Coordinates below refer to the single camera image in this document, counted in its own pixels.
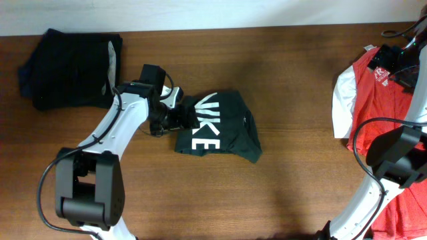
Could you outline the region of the dark green Nike t-shirt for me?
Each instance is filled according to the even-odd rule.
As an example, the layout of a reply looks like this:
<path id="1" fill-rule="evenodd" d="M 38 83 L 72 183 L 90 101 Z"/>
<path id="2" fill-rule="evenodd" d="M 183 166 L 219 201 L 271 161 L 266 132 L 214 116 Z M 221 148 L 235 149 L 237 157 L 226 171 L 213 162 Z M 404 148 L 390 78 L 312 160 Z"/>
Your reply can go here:
<path id="1" fill-rule="evenodd" d="M 195 109 L 199 127 L 177 134 L 176 153 L 234 154 L 251 163 L 260 159 L 256 122 L 239 91 L 215 92 L 201 99 L 187 96 L 182 103 Z"/>

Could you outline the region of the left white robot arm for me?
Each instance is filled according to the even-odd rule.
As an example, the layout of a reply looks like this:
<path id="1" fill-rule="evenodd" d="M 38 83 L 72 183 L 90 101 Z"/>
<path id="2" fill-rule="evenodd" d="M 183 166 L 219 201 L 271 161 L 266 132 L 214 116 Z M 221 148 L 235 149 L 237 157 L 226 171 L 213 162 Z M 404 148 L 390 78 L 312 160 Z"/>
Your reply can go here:
<path id="1" fill-rule="evenodd" d="M 139 79 L 115 88 L 111 108 L 76 149 L 63 148 L 55 163 L 55 212 L 93 239 L 135 239 L 122 213 L 125 189 L 120 160 L 134 133 L 149 122 L 149 134 L 196 129 L 194 107 L 180 104 L 183 91 L 166 87 L 170 76 L 145 64 Z"/>

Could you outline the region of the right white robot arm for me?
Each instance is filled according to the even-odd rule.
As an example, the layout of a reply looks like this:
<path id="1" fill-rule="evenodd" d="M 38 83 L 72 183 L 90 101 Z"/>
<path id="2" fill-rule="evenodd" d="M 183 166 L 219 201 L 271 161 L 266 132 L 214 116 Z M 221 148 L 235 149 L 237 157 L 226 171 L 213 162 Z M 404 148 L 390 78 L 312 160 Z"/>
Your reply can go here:
<path id="1" fill-rule="evenodd" d="M 363 239 L 412 185 L 426 180 L 426 14 L 401 32 L 404 47 L 371 47 L 339 77 L 334 133 L 364 171 L 347 207 L 316 239 Z"/>

